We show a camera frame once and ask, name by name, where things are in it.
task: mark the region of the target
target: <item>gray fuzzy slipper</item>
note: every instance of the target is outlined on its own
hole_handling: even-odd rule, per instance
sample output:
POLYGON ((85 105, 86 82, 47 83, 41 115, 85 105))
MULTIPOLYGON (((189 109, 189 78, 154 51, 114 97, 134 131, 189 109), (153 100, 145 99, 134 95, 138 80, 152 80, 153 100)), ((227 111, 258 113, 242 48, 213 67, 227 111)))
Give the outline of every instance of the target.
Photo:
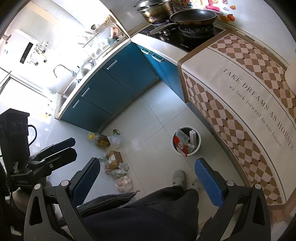
POLYGON ((186 190, 186 175, 182 170, 177 170, 173 174, 173 185, 181 186, 184 190, 186 190))

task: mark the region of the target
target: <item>cabinet handle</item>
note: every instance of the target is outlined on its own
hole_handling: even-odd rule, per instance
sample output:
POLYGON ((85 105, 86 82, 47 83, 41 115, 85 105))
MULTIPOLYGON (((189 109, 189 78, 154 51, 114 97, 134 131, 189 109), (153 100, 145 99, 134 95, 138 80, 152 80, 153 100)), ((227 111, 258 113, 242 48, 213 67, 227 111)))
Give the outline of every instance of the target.
POLYGON ((76 105, 79 103, 79 101, 80 101, 80 100, 78 100, 78 101, 75 103, 75 105, 73 105, 73 107, 72 107, 72 108, 75 108, 75 107, 76 107, 76 105))
POLYGON ((113 62, 113 64, 111 64, 111 65, 107 68, 107 70, 111 69, 111 68, 113 67, 113 65, 116 64, 116 63, 117 63, 117 60, 115 60, 115 61, 113 62))
POLYGON ((141 51, 142 51, 144 54, 147 54, 147 55, 151 53, 150 51, 147 52, 147 50, 144 49, 144 48, 142 48, 141 51))
POLYGON ((157 62, 163 62, 163 58, 158 58, 155 53, 151 55, 152 58, 154 58, 157 62))
POLYGON ((81 97, 84 97, 88 91, 89 91, 89 87, 88 87, 87 90, 83 93, 83 95, 82 95, 81 97))

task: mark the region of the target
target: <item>frying pan handle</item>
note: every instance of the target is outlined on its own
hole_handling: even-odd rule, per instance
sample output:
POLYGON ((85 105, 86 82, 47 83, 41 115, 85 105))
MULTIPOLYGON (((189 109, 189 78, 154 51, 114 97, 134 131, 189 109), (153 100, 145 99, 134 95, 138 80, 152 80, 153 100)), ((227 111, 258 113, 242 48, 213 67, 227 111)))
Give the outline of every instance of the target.
POLYGON ((152 34, 157 34, 159 32, 161 32, 162 30, 165 30, 168 26, 171 26, 171 25, 176 25, 177 23, 168 23, 166 25, 162 25, 162 26, 159 26, 153 30, 151 30, 148 35, 152 35, 152 34))

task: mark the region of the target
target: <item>blue cabinet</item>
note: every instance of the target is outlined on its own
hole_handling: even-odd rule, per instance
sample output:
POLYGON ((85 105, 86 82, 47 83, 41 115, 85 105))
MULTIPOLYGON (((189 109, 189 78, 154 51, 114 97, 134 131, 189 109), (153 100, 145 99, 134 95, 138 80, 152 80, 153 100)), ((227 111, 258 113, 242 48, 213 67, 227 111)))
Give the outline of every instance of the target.
POLYGON ((116 54, 103 69, 133 96, 145 91, 157 79, 154 69, 134 43, 116 54))
POLYGON ((110 114, 80 97, 74 99, 62 116, 62 120, 85 130, 96 132, 110 117, 110 114))
POLYGON ((149 60, 160 79, 185 102, 177 66, 140 45, 138 47, 149 60))
POLYGON ((89 81, 81 97, 105 112, 113 115, 130 102, 133 95, 115 79, 100 69, 89 81))
POLYGON ((158 64, 158 59, 155 59, 152 57, 153 53, 150 50, 147 50, 145 48, 143 48, 142 46, 138 45, 139 49, 144 53, 144 56, 146 57, 146 59, 149 61, 149 63, 152 65, 152 67, 154 68, 154 70, 156 71, 157 75, 159 76, 159 78, 170 88, 172 88, 170 86, 170 83, 168 82, 167 77, 165 76, 165 74, 163 73, 163 70, 161 69, 161 67, 158 64))

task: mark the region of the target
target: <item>blue gripper pad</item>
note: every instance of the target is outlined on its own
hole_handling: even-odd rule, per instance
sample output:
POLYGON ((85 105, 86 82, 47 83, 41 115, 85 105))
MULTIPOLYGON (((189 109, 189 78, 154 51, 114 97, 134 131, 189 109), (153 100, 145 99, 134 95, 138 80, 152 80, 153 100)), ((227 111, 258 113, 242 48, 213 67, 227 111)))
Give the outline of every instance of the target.
POLYGON ((87 197, 92 185, 100 173, 101 165, 100 161, 96 159, 87 170, 83 169, 84 175, 80 178, 80 181, 73 190, 73 197, 71 204, 73 207, 82 205, 87 197))
POLYGON ((222 189, 199 159, 195 161, 194 171, 207 192, 212 204, 221 208, 224 202, 222 189))

